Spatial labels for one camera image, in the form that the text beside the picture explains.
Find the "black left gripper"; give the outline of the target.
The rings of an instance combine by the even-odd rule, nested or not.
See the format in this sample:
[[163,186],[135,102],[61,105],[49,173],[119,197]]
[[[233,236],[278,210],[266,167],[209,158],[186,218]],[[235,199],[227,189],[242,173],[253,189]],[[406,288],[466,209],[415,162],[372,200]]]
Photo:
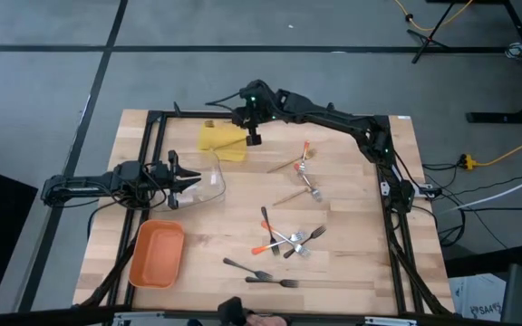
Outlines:
[[[151,177],[158,191],[163,193],[166,197],[167,205],[170,209],[178,209],[179,203],[176,199],[176,194],[182,193],[187,188],[197,184],[199,179],[182,179],[178,181],[177,189],[177,167],[179,157],[175,150],[168,152],[168,163],[162,161],[156,162],[151,168]],[[184,168],[179,168],[180,177],[198,177],[200,173]]]

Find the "black fork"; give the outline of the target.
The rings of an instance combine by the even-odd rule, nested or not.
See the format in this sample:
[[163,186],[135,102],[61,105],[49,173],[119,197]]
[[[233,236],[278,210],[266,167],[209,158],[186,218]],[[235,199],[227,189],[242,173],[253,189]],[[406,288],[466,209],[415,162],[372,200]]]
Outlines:
[[278,243],[277,243],[276,239],[274,238],[273,233],[271,231],[270,223],[269,223],[269,219],[268,219],[268,215],[267,215],[267,211],[266,211],[266,208],[264,206],[261,207],[261,213],[262,213],[262,216],[265,219],[265,222],[266,222],[266,225],[267,225],[267,230],[269,232],[270,244],[272,245],[271,250],[273,252],[273,255],[274,256],[279,256],[280,255],[279,245],[278,245]]
[[245,267],[244,265],[238,264],[238,263],[236,263],[235,261],[233,261],[233,260],[231,260],[229,258],[224,258],[223,259],[223,263],[227,264],[227,265],[234,266],[236,268],[243,269],[245,271],[248,271],[248,272],[252,273],[259,280],[269,281],[269,280],[273,279],[273,275],[270,274],[270,273],[266,273],[266,272],[263,272],[263,271],[260,271],[260,270],[249,269],[249,268]]
[[326,231],[326,226],[325,225],[321,225],[319,226],[318,228],[316,228],[310,235],[307,239],[305,239],[304,241],[302,241],[300,244],[299,244],[299,247],[300,249],[299,250],[296,250],[296,248],[292,248],[291,250],[289,250],[288,252],[286,252],[285,254],[283,254],[283,257],[285,259],[289,258],[290,256],[292,256],[293,254],[299,254],[303,257],[306,257],[306,256],[309,256],[310,255],[310,250],[307,249],[305,247],[305,245],[310,241],[310,240],[314,240],[316,238],[318,238],[319,236],[321,236],[324,232]]
[[291,279],[282,279],[282,280],[274,280],[274,279],[258,279],[254,277],[246,277],[245,278],[246,283],[274,283],[278,284],[285,288],[298,288],[299,282],[297,280],[291,280]]

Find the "clear plastic bin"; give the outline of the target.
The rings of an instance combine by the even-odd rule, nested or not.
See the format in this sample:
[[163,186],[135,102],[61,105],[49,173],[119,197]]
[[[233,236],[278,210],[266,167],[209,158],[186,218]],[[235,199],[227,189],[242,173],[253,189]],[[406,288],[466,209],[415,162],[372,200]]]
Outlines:
[[179,154],[179,165],[199,173],[200,181],[175,193],[179,210],[221,201],[226,191],[218,156],[212,151]]

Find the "yellow plastic bin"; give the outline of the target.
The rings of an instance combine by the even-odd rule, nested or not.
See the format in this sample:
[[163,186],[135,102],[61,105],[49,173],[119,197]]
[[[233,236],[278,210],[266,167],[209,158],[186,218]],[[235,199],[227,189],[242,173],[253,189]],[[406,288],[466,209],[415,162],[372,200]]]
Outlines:
[[245,138],[246,132],[227,121],[213,120],[215,127],[207,128],[204,122],[198,134],[197,149],[213,152],[219,160],[241,162],[246,159],[247,145],[241,143],[219,150],[214,147]]

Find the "orange plastic bin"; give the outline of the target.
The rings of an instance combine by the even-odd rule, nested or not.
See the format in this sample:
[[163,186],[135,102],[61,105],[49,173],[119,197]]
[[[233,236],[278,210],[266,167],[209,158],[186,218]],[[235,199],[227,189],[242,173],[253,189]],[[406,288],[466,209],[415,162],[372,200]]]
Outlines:
[[129,282],[137,288],[167,289],[177,280],[185,233],[181,224],[149,220],[140,226]]

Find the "person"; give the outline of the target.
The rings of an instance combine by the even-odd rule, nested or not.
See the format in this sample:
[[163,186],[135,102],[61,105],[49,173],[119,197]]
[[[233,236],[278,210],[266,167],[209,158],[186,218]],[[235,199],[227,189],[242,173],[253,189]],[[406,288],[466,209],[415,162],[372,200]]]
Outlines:
[[232,297],[217,307],[222,326],[291,326],[291,322],[276,315],[259,315],[246,309],[239,297]]

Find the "black tripod stand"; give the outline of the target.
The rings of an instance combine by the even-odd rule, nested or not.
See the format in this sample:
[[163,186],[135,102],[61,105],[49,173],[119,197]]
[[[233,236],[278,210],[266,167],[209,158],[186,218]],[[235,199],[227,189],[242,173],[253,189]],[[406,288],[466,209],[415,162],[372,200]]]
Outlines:
[[405,21],[407,23],[411,24],[415,28],[415,30],[408,29],[407,33],[410,35],[413,35],[413,36],[417,36],[421,41],[421,45],[420,45],[418,51],[414,54],[414,56],[411,60],[412,64],[416,64],[419,61],[419,59],[421,58],[421,56],[424,54],[424,52],[426,50],[428,50],[432,45],[437,46],[441,50],[449,49],[449,47],[447,45],[440,43],[438,41],[435,41],[434,35],[444,25],[444,23],[447,20],[449,14],[450,14],[450,11],[452,10],[454,5],[455,5],[455,2],[452,1],[449,4],[449,7],[444,12],[444,14],[442,15],[442,17],[439,19],[439,21],[434,25],[433,28],[429,29],[428,34],[422,34],[423,30],[420,26],[418,26],[414,22],[413,14],[411,14],[411,13],[405,14]]

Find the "white cardboard box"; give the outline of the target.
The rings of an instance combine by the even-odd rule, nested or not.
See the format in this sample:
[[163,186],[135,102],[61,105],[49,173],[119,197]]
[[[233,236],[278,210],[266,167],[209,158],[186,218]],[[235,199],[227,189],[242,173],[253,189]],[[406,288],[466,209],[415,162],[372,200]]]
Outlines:
[[455,312],[467,319],[500,321],[506,285],[491,273],[449,278]]

